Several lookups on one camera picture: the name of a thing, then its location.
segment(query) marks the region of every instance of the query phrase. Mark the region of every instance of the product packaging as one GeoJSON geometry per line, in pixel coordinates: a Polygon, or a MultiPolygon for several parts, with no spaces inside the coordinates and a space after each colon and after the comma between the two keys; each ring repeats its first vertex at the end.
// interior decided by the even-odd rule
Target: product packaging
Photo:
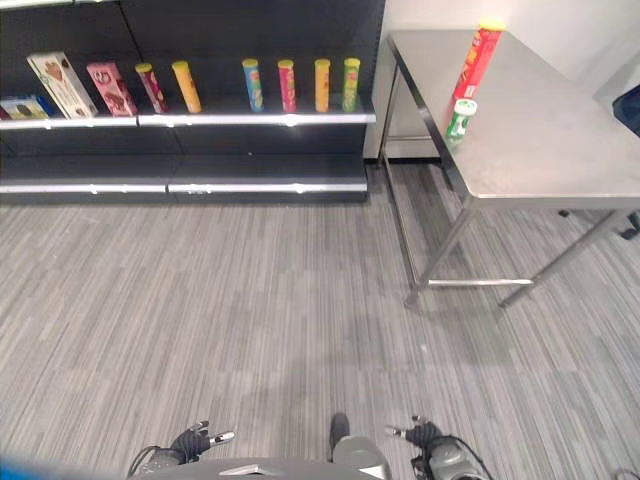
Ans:
{"type": "Polygon", "coordinates": [[[64,52],[34,53],[27,62],[65,117],[93,117],[98,113],[64,52]]]}
{"type": "Polygon", "coordinates": [[[90,63],[87,72],[112,115],[122,117],[138,113],[115,63],[90,63]]]}
{"type": "Polygon", "coordinates": [[[278,62],[280,74],[280,93],[282,95],[282,110],[285,113],[296,111],[296,86],[293,74],[293,60],[280,60],[278,62]]]}
{"type": "Polygon", "coordinates": [[[483,22],[473,35],[471,48],[453,91],[455,98],[473,98],[505,26],[501,22],[483,22]]]}
{"type": "Polygon", "coordinates": [[[258,71],[258,60],[255,58],[245,58],[242,61],[244,78],[247,82],[247,92],[249,93],[249,105],[254,112],[264,110],[262,99],[262,86],[260,85],[260,72],[258,71]]]}
{"type": "Polygon", "coordinates": [[[0,100],[0,107],[6,112],[7,118],[13,120],[49,118],[55,114],[53,106],[37,95],[3,98],[0,100]]]}
{"type": "Polygon", "coordinates": [[[329,111],[329,67],[331,62],[326,58],[318,58],[316,65],[316,111],[329,111]]]}
{"type": "Polygon", "coordinates": [[[453,107],[453,115],[451,116],[451,122],[447,128],[447,139],[455,142],[462,140],[465,133],[467,133],[467,125],[469,120],[478,111],[478,104],[473,100],[467,98],[461,98],[456,100],[456,104],[453,107]]]}
{"type": "Polygon", "coordinates": [[[358,98],[358,72],[360,60],[345,58],[344,60],[344,92],[342,95],[342,110],[353,112],[358,98]]]}
{"type": "Polygon", "coordinates": [[[187,110],[189,110],[189,113],[200,113],[202,111],[200,97],[198,97],[196,85],[191,77],[189,64],[184,60],[179,60],[173,62],[171,68],[173,68],[173,73],[175,73],[178,85],[180,85],[180,91],[182,92],[184,103],[187,105],[187,110]]]}
{"type": "Polygon", "coordinates": [[[156,113],[167,113],[169,111],[169,105],[167,105],[164,94],[162,90],[160,90],[160,84],[158,84],[156,74],[153,73],[153,66],[150,63],[139,63],[136,65],[136,72],[138,72],[140,81],[142,85],[144,85],[151,105],[153,105],[153,110],[156,113]]]}

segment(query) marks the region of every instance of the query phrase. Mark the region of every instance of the white wall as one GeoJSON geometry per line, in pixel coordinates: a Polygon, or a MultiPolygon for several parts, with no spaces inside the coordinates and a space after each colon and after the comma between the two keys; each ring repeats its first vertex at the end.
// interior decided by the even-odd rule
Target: white wall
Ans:
{"type": "MultiPolygon", "coordinates": [[[[621,85],[632,83],[639,75],[640,0],[387,0],[373,90],[378,123],[367,131],[365,157],[377,156],[393,74],[386,33],[475,28],[481,18],[504,20],[511,33],[603,102],[622,93],[618,91],[621,85]]],[[[404,83],[391,133],[425,133],[404,83]]],[[[408,143],[393,149],[389,146],[387,151],[392,157],[436,156],[432,147],[416,148],[408,143]]]]}

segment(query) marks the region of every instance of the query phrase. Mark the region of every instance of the metal table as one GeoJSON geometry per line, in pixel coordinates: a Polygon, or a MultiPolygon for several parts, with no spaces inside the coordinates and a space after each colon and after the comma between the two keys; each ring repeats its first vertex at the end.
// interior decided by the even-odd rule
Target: metal table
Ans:
{"type": "Polygon", "coordinates": [[[413,277],[407,305],[428,286],[519,285],[500,304],[508,306],[618,219],[640,208],[640,140],[508,32],[503,33],[478,87],[474,97],[478,112],[464,140],[455,148],[445,142],[453,110],[451,94],[472,37],[470,30],[401,31],[389,36],[396,66],[378,162],[387,173],[403,253],[413,277]],[[404,139],[389,137],[398,73],[463,204],[446,239],[419,274],[385,153],[387,141],[404,139]],[[531,278],[435,279],[436,268],[465,227],[485,209],[601,209],[608,213],[531,278]]]}

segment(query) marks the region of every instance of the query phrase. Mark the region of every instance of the green chip can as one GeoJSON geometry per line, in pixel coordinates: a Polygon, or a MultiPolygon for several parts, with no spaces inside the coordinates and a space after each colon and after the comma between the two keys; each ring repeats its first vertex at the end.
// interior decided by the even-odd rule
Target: green chip can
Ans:
{"type": "Polygon", "coordinates": [[[360,70],[360,60],[357,58],[346,58],[344,60],[344,87],[342,93],[342,110],[353,112],[356,109],[358,98],[358,72],[360,70]]]}
{"type": "Polygon", "coordinates": [[[453,107],[453,115],[451,116],[451,123],[447,128],[447,138],[451,140],[460,140],[467,133],[467,125],[469,120],[476,114],[478,110],[478,104],[473,100],[466,98],[456,101],[453,107]]]}

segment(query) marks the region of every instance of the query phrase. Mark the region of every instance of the striped carpet floor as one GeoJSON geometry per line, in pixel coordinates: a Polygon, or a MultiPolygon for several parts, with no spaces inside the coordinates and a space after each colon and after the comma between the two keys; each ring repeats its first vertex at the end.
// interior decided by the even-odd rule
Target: striped carpet floor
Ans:
{"type": "MultiPolygon", "coordinates": [[[[393,168],[423,263],[459,205],[436,168],[393,168]]],[[[506,311],[504,288],[409,311],[369,173],[366,204],[0,208],[0,451],[124,474],[208,418],[237,432],[208,458],[320,460],[344,410],[398,479],[414,452],[383,427],[414,413],[496,478],[640,469],[640,241],[612,233],[506,311]]],[[[439,274],[531,274],[596,219],[485,215],[439,274]]]]}

